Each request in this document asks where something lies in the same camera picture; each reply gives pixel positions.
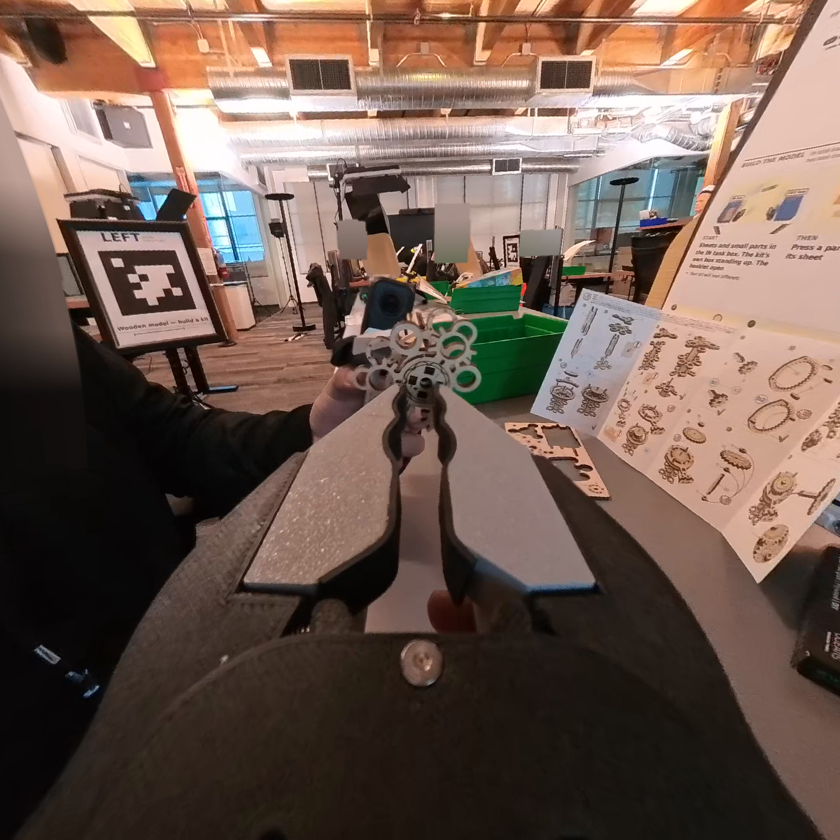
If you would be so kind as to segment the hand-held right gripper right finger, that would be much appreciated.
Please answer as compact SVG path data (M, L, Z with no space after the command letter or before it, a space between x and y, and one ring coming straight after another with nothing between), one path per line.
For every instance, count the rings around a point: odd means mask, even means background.
M530 452L446 386L434 404L444 580L455 602L591 594L594 574Z

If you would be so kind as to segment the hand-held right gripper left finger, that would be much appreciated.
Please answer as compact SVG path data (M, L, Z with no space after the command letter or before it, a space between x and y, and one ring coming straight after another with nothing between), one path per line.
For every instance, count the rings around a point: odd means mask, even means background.
M307 452L242 579L246 592L364 611L398 572L403 392L392 385Z

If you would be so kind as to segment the wooden gear model assembly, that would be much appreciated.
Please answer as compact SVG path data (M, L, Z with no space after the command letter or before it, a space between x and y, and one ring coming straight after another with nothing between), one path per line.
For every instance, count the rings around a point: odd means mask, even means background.
M481 382L473 365L475 324L450 308L432 308L414 313L407 322L394 327L392 353L357 372L357 383L365 392L365 402L395 385L406 397L407 406L427 413L441 387L464 395Z

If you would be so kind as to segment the person's left forearm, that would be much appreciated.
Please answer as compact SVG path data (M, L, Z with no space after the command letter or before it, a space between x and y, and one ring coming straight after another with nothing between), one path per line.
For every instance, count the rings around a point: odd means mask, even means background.
M221 518L313 442L311 405L264 414L201 407L149 382L72 324L86 419L127 445L165 495Z

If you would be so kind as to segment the laser-cut wooden parts sheet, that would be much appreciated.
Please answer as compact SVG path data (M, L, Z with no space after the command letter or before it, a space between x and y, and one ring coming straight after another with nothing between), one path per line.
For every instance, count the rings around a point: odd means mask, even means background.
M504 423L504 429L532 455L549 461L561 470L586 496L597 500L611 498L581 437L572 427L559 423L531 422Z

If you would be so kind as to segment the black model kit box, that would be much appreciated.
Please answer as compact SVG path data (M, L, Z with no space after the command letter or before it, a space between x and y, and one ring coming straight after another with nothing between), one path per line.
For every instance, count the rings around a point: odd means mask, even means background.
M806 591L792 668L839 695L839 548L825 548Z

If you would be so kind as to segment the person's left hand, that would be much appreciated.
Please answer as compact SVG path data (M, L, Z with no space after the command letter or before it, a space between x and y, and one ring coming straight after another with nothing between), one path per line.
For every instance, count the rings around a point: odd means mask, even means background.
M309 424L312 442L317 443L364 406L365 392L357 383L357 372L366 368L341 366L333 370L327 384L311 406Z

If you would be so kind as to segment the colourful cardboard box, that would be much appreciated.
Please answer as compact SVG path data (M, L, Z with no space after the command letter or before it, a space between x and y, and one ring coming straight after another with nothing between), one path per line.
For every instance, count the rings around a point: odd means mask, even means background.
M480 276L465 272L458 277L453 291L459 288L519 287L522 282L522 269L518 266L492 270Z

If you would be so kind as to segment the black floor lamp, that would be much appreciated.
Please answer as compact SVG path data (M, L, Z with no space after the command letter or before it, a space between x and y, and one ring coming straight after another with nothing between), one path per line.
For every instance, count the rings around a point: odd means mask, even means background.
M287 205L294 198L294 195L287 192L270 192L266 194L266 200L275 203L279 207L280 217L269 222L269 232L281 243L284 254L285 268L287 271L287 283L290 289L290 299L294 303L299 322L293 324L292 329L298 335L310 334L316 329L316 325L306 320L301 292L298 284L298 265L293 253L291 241L291 227L287 215Z
M616 251L617 251L617 240L620 234L620 227L622 223L623 217L623 206L625 202L625 193L626 189L631 186L637 184L639 181L638 176L635 175L626 175L614 178L610 181L610 186L615 186L619 190L618 200L617 200L617 209L616 209L616 216L615 222L613 226L613 234L612 234L612 243L610 249L610 255L608 260L608 267L607 273L611 275L613 273L613 268L615 265L616 259Z

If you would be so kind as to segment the white cabinet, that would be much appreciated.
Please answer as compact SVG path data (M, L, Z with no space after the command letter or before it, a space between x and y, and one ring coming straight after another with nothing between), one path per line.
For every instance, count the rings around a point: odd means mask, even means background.
M224 283L224 289L236 330L242 332L254 328L256 325L256 316L250 298L248 282L226 282Z

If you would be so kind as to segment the large green plastic bin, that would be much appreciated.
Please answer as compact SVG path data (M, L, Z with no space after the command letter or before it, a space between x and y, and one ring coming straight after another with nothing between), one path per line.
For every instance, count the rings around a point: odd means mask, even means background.
M464 394L471 404L536 395L560 344L567 321L534 311L516 317L474 318L473 365L479 386Z

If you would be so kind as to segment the black easel stand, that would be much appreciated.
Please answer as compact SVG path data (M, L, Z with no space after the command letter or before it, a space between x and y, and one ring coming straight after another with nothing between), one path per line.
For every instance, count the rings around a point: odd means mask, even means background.
M239 388L236 384L211 384L194 346L144 352L133 363L149 382L198 403L211 396L236 393Z

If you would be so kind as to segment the folded paper instruction booklet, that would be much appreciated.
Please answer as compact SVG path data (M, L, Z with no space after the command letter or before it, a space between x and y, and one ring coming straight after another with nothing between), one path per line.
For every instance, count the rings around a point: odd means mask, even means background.
M710 524L762 582L838 495L839 349L581 294L532 414Z

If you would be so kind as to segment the orange wooden column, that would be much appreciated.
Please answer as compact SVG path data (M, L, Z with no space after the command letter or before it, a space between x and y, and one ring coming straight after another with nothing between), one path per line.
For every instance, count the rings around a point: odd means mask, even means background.
M172 100L164 90L152 90L150 92L150 98L155 117L161 129L164 146L175 178L175 185L181 191L196 196L195 201L186 211L185 217L191 229L199 256L203 262L206 278L218 314L222 320L224 328L223 344L226 346L235 345L238 340L238 331L235 327L233 313L223 281L218 275L218 263L204 210L198 197L199 191L196 177L193 167L183 149L182 137L177 125Z

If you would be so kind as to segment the framed black-white marker sign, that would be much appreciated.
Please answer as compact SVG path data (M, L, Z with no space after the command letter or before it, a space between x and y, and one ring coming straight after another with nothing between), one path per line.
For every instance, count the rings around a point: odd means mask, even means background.
M101 339L118 353L227 340L187 222L73 218L58 226Z

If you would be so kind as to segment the white instruction board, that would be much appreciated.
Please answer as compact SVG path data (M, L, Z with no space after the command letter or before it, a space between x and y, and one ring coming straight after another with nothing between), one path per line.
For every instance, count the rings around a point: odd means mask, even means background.
M673 314L838 341L839 2L814 2L692 235Z

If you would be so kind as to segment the silver ventilation duct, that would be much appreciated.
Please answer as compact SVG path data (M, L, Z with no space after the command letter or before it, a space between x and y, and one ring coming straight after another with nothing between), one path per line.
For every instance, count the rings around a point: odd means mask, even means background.
M358 69L350 81L317 87L287 71L208 70L215 107L228 115L571 108L593 97L702 96L723 93L724 70L665 68L645 73L598 70L590 60L548 59L527 67Z
M496 159L579 161L623 140L663 141L678 152L706 152L717 117L692 123L686 113L663 122L629 117L466 117L224 122L226 140L245 165L326 167Z

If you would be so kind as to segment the black wall speaker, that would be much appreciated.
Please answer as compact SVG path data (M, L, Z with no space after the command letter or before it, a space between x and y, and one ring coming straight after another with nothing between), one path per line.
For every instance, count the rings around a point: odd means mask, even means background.
M140 110L104 102L94 102L92 107L105 140L128 150L153 148L147 123Z

